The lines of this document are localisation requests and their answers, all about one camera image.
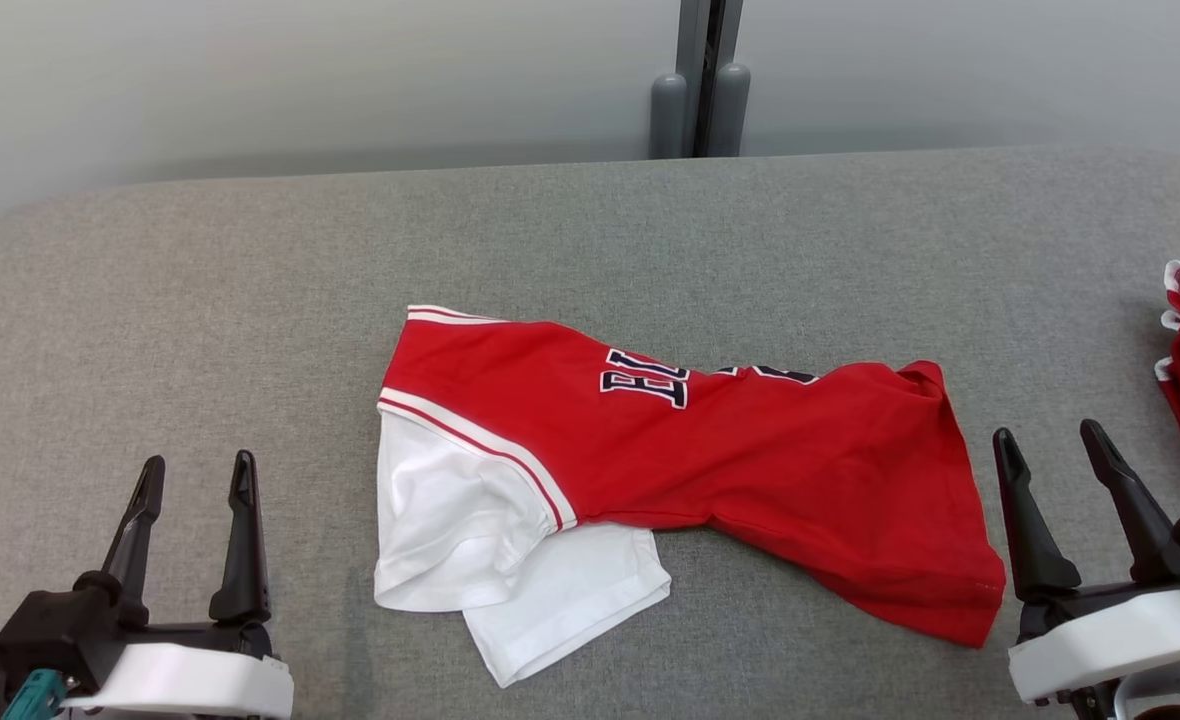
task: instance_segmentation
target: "teal connector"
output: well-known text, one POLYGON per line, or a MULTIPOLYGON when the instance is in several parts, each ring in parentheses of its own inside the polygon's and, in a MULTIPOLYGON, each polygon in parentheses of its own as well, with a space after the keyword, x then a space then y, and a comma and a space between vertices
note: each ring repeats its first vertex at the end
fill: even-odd
POLYGON ((60 715, 65 682, 58 670, 33 670, 17 692, 2 720, 51 720, 60 715))

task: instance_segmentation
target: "gray tablecloth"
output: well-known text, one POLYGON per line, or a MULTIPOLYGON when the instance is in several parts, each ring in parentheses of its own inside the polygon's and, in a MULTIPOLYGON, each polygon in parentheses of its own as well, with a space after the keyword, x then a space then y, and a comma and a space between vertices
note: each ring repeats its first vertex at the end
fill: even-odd
POLYGON ((151 454, 168 487, 146 602, 203 618, 248 447, 294 716, 1016 715, 1014 600, 965 650, 709 530, 658 535, 668 601, 497 689, 459 614, 371 600, 374 401, 404 306, 553 319, 700 369, 936 360, 994 545, 1007 556, 989 447, 1005 424, 1093 583, 1130 559, 1080 418, 1180 512, 1152 374, 1169 258, 1180 158, 1097 149, 181 182, 9 210, 0 626, 100 565, 151 454))

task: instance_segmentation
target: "white sleeve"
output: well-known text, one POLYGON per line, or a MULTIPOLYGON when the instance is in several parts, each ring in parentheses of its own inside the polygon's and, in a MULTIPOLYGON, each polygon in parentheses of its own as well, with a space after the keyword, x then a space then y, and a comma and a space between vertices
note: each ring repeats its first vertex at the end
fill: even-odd
POLYGON ((669 594, 650 530, 552 534, 513 470, 433 424, 381 413, 379 606, 464 610, 500 687, 545 669, 669 594))

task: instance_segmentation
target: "red stripe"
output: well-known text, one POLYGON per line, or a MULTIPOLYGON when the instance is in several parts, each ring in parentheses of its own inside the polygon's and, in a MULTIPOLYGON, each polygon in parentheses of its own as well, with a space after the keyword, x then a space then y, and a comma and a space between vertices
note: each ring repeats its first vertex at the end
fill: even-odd
POLYGON ((431 313, 434 315, 444 315, 447 318, 465 318, 467 320, 491 320, 492 318, 484 318, 483 315, 467 315, 465 313, 457 313, 457 310, 440 310, 438 307, 413 307, 408 313, 431 313))
POLYGON ((442 428, 442 430, 447 430, 447 432, 452 433, 453 436, 455 436, 458 438, 461 438, 464 441, 470 443, 470 445, 476 446, 479 450, 486 452, 486 454, 494 454, 494 456, 498 456, 498 457, 504 457, 504 459, 507 459, 507 460, 511 460, 511 462, 516 462, 516 464, 518 466, 520 466, 520 469, 523 469, 523 471, 526 471, 526 473, 529 474, 529 477, 532 478, 532 482, 536 483, 536 489, 539 489, 539 491, 540 491, 540 497, 545 498, 546 505, 549 505, 550 510, 553 511, 553 523, 555 523, 555 525, 557 525, 557 529, 558 530, 563 529, 563 518, 559 515, 559 509, 553 505, 553 500, 550 500, 550 495, 549 495, 549 492, 545 492, 545 486, 543 486, 543 484, 540 484, 540 478, 536 477, 535 471, 532 471, 532 469, 529 467, 525 462, 518 459, 518 457, 513 457, 512 454, 509 454, 509 452, 500 452, 500 451, 493 450, 493 449, 491 449, 491 447, 489 447, 486 445, 481 445, 481 443, 477 441, 476 438, 472 438, 472 437, 466 436, 466 434, 464 434, 461 432, 458 432, 457 428, 450 428, 448 425, 442 424, 442 421, 439 421, 438 419, 433 418, 433 415, 427 415, 426 413, 424 413, 424 411, 417 410, 417 407, 404 405, 402 402, 395 402, 393 400, 389 400, 389 398, 386 398, 386 397, 381 398, 381 400, 379 401, 379 404, 393 405, 394 407, 398 407, 399 410, 407 410, 408 413, 412 413, 413 415, 418 415, 418 418, 424 418, 426 420, 430 420, 431 423, 435 424, 435 427, 439 427, 439 428, 442 428))

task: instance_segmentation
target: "gray cylindrical bracket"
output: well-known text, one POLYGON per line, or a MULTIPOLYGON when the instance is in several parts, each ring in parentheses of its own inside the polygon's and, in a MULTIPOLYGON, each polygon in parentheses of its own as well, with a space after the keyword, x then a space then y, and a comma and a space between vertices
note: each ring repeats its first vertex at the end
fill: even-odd
POLYGON ((648 129, 648 156, 671 161, 683 156, 683 114, 687 109, 687 81, 680 74, 664 74, 653 83, 653 107, 648 129))
POLYGON ((750 68, 740 63, 728 63, 714 73, 706 156, 736 158, 741 155, 741 129, 745 126, 746 100, 749 97, 750 68))

